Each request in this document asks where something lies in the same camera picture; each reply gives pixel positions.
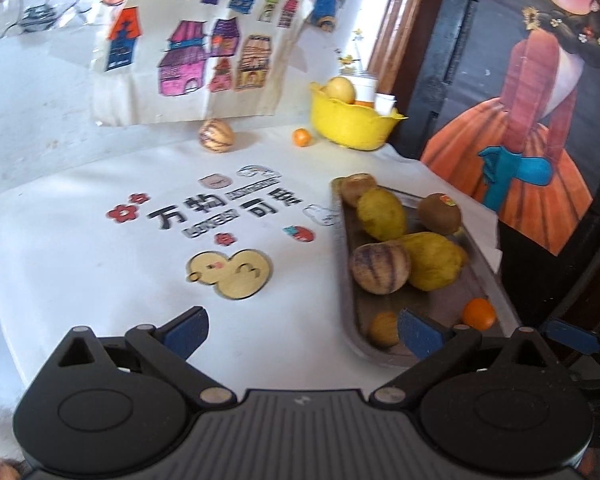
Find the table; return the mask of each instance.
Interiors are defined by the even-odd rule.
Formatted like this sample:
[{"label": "table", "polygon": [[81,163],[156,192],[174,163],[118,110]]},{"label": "table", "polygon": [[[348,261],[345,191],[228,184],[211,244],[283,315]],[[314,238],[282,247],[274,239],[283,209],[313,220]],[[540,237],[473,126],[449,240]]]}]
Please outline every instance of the table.
[{"label": "table", "polygon": [[[72,326],[121,335],[138,323],[160,325],[193,304],[207,309],[211,328],[190,362],[239,395],[246,388],[361,388],[368,394],[399,373],[357,356],[342,335],[329,228],[313,225],[318,239],[304,260],[287,257],[289,246],[267,242],[274,235],[262,231],[258,240],[269,243],[274,263],[271,283],[251,298],[229,301],[184,279],[184,263],[195,254],[191,240],[161,232],[148,220],[115,229],[104,223],[105,213],[130,193],[145,192],[154,201],[147,207],[162,207],[200,189],[198,180],[209,174],[238,181],[236,169],[250,164],[279,171],[300,197],[325,206],[333,178],[365,171],[412,194],[449,194],[497,269],[493,212],[390,146],[363,153],[317,139],[297,148],[290,141],[296,126],[239,132],[234,150],[221,155],[192,140],[93,162],[2,193],[0,322],[25,383]],[[142,208],[143,215],[152,210]],[[174,241],[165,245],[163,235]]]}]

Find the small orange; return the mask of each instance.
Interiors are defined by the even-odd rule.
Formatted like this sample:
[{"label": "small orange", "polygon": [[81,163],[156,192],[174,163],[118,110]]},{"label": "small orange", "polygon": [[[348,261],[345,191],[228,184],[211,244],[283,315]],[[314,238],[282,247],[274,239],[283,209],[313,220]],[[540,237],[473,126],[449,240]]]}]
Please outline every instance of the small orange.
[{"label": "small orange", "polygon": [[305,128],[298,128],[294,131],[292,139],[294,140],[294,144],[296,146],[300,146],[300,148],[304,148],[311,144],[313,137]]},{"label": "small orange", "polygon": [[462,322],[476,330],[487,330],[496,322],[496,311],[489,301],[475,298],[462,311]]}]

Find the red flower graphic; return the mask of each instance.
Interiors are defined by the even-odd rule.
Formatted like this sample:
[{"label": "red flower graphic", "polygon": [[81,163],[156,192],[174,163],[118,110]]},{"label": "red flower graphic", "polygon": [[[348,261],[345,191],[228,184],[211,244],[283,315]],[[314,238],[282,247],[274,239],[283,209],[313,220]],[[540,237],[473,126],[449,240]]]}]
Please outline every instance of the red flower graphic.
[{"label": "red flower graphic", "polygon": [[225,247],[235,244],[238,240],[231,233],[218,233],[216,235],[216,244],[224,245]]},{"label": "red flower graphic", "polygon": [[138,194],[133,194],[129,197],[129,202],[132,202],[134,204],[143,204],[145,202],[149,202],[149,200],[151,200],[150,196],[147,196],[146,193],[138,193]]},{"label": "red flower graphic", "polygon": [[107,218],[112,218],[118,224],[127,220],[135,220],[138,218],[138,208],[134,205],[117,205],[107,213]]}]

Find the yellow duck graphic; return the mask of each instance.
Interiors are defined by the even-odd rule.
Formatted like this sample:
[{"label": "yellow duck graphic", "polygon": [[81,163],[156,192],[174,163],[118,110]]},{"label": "yellow duck graphic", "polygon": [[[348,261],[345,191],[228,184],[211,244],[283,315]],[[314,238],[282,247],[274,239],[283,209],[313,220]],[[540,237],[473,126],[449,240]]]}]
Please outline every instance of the yellow duck graphic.
[{"label": "yellow duck graphic", "polygon": [[271,277],[267,256],[254,249],[239,251],[228,258],[209,251],[194,256],[187,263],[187,281],[215,285],[216,292],[229,300],[253,296]]}]

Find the kiwi fruit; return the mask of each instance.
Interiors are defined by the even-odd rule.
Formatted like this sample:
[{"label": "kiwi fruit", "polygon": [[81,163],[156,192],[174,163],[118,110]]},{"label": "kiwi fruit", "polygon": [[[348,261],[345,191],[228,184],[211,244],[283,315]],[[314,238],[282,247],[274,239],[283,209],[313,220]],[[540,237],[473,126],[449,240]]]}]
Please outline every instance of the kiwi fruit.
[{"label": "kiwi fruit", "polygon": [[366,332],[368,341],[377,348],[390,348],[400,342],[398,337],[398,317],[387,310],[377,314]]},{"label": "kiwi fruit", "polygon": [[340,194],[347,205],[358,206],[360,197],[370,189],[378,187],[373,175],[368,173],[356,173],[343,178],[340,184]]},{"label": "kiwi fruit", "polygon": [[443,193],[423,198],[418,204],[417,215],[429,231],[445,236],[452,235],[462,225],[460,207]]},{"label": "kiwi fruit", "polygon": [[351,255],[350,268],[367,292],[391,294],[407,282],[411,261],[400,242],[390,241],[358,247]]}]

